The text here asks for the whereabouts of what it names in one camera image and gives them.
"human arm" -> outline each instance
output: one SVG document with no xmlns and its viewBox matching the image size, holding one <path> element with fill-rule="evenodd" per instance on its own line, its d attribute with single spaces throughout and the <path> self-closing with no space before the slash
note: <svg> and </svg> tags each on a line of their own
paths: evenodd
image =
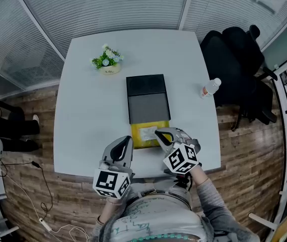
<svg viewBox="0 0 287 242">
<path fill-rule="evenodd" d="M 106 200 L 102 213 L 98 217 L 96 224 L 92 230 L 90 242 L 97 241 L 97 237 L 99 236 L 100 229 L 112 217 L 112 215 L 120 208 L 121 205 L 122 205 L 121 200 L 114 199 L 114 198 L 108 198 Z"/>
<path fill-rule="evenodd" d="M 200 166 L 194 167 L 190 173 L 197 185 L 197 194 L 204 214 L 215 231 L 233 232 L 237 235 L 238 240 L 243 242 L 260 242 L 256 234 L 235 220 L 212 181 Z"/>
</svg>

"black chair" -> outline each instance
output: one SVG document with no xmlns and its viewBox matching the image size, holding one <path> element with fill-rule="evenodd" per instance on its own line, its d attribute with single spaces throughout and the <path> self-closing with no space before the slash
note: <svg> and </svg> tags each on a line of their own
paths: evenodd
<svg viewBox="0 0 287 242">
<path fill-rule="evenodd" d="M 240 106 L 232 131 L 238 127 L 242 116 L 249 121 L 257 118 L 266 125 L 277 119 L 271 112 L 273 91 L 261 81 L 267 76 L 277 80 L 277 76 L 267 67 L 263 67 L 261 76 L 254 76 L 264 63 L 264 56 L 255 42 L 259 35 L 255 25 L 248 32 L 232 27 L 222 34 L 210 31 L 200 45 L 209 78 L 222 81 L 219 91 L 214 94 L 216 106 Z"/>
</svg>

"flower pot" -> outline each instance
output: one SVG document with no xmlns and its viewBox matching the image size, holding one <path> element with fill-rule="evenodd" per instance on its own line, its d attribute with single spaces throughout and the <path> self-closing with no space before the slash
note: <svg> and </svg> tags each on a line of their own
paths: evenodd
<svg viewBox="0 0 287 242">
<path fill-rule="evenodd" d="M 116 64 L 115 66 L 101 67 L 99 72 L 104 75 L 113 75 L 119 73 L 121 70 L 121 65 Z"/>
</svg>

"wooden floor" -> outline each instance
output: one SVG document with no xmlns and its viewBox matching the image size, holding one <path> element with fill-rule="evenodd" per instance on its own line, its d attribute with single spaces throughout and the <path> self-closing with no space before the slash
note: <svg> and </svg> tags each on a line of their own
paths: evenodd
<svg viewBox="0 0 287 242">
<path fill-rule="evenodd" d="M 33 138 L 41 149 L 34 153 L 6 153 L 4 163 L 32 160 L 38 162 L 44 168 L 54 199 L 47 223 L 53 230 L 73 224 L 90 233 L 105 202 L 93 191 L 92 178 L 54 172 L 53 127 L 56 96 L 57 87 L 6 100 L 12 105 L 22 107 L 26 119 L 32 119 L 34 113 L 39 115 L 40 134 Z M 236 107 L 217 109 L 222 168 L 209 173 L 209 177 L 234 217 L 263 240 L 268 232 L 267 228 L 252 221 L 248 214 L 253 212 L 270 220 L 278 203 L 283 173 L 283 132 L 279 109 L 275 100 L 273 112 L 278 115 L 275 124 L 266 126 L 258 120 L 249 123 L 243 119 L 240 128 L 231 132 L 230 127 L 237 112 Z M 8 166 L 8 173 L 27 191 L 38 214 L 43 216 L 40 204 L 44 202 L 49 207 L 50 196 L 41 171 L 32 165 L 16 165 Z M 31 202 L 23 191 L 7 177 L 4 177 L 4 183 L 8 199 L 2 201 L 2 206 L 9 221 L 20 227 L 19 235 L 27 241 L 57 241 L 38 222 Z M 192 189 L 191 193 L 193 210 L 198 212 L 200 207 L 196 191 Z M 64 228 L 57 237 L 63 242 L 72 241 L 68 231 L 68 228 Z M 72 231 L 72 234 L 75 234 L 77 241 L 86 241 L 81 233 Z"/>
</svg>

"teal bead necklace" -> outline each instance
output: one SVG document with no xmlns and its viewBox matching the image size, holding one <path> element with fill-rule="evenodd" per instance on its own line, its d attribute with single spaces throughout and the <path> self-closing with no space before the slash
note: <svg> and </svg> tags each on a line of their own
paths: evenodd
<svg viewBox="0 0 287 242">
<path fill-rule="evenodd" d="M 189 238 L 188 235 L 182 235 L 180 233 L 168 233 L 168 234 L 158 234 L 158 235 L 152 235 L 152 236 L 133 238 L 132 240 L 129 240 L 128 242 L 142 242 L 142 241 L 159 239 L 159 238 L 177 238 L 177 239 L 183 239 L 187 241 L 199 241 L 199 238 Z"/>
</svg>

